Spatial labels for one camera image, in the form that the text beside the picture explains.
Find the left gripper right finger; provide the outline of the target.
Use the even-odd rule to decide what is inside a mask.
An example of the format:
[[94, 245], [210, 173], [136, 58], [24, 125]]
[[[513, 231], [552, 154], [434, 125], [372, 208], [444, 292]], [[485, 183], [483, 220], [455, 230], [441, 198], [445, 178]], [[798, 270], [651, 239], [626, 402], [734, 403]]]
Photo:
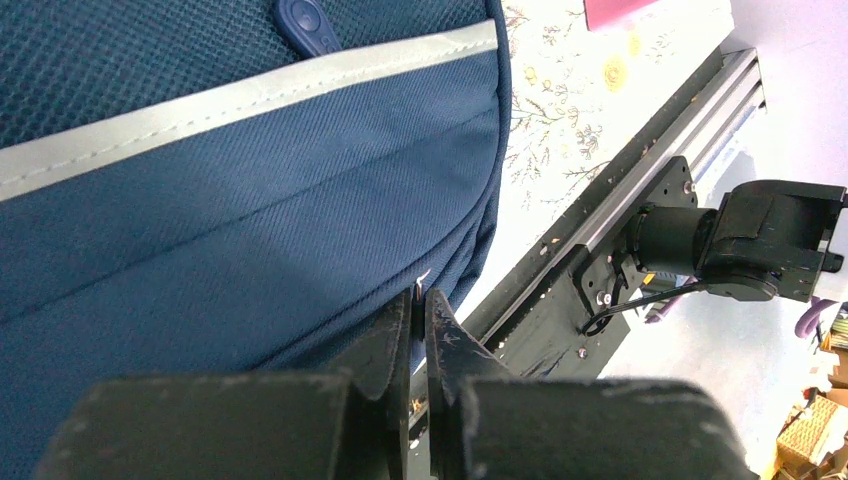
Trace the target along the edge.
[[430, 464], [439, 479], [749, 479], [741, 443], [700, 387], [512, 374], [424, 300]]

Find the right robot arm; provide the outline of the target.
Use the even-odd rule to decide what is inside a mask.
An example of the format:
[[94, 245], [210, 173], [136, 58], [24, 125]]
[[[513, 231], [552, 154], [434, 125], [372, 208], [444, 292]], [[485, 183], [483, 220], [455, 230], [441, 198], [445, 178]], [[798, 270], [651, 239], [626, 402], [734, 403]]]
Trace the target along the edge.
[[640, 270], [693, 276], [713, 295], [807, 302], [820, 274], [843, 265], [829, 243], [846, 206], [844, 187], [756, 180], [717, 209], [643, 207], [628, 225], [627, 249]]

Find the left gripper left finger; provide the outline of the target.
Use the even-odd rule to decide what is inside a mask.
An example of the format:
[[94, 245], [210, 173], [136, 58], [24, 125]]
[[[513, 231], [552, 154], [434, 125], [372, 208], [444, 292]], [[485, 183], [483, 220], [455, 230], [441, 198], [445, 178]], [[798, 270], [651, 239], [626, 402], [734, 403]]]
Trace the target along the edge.
[[121, 378], [89, 389], [38, 479], [403, 479], [412, 294], [313, 370]]

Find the navy blue student backpack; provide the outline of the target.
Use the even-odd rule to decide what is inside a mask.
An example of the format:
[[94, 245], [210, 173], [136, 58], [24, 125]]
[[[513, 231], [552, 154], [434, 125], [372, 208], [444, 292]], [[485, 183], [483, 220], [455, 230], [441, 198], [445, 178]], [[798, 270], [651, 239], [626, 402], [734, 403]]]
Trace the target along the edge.
[[421, 282], [460, 303], [510, 124], [497, 1], [1, 5], [1, 475], [92, 385], [304, 367]]

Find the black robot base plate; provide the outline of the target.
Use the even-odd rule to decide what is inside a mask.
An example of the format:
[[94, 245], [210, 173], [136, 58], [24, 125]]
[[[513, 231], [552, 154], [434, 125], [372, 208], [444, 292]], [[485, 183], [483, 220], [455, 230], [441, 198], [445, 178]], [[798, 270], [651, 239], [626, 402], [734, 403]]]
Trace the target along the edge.
[[[630, 220], [645, 206], [696, 208], [701, 177], [732, 123], [761, 100], [757, 55], [710, 54], [601, 177], [545, 233], [464, 322], [514, 375], [602, 380], [629, 333], [624, 317], [602, 334], [581, 331], [642, 277], [626, 250]], [[412, 378], [408, 475], [439, 479], [430, 464], [427, 367]]]

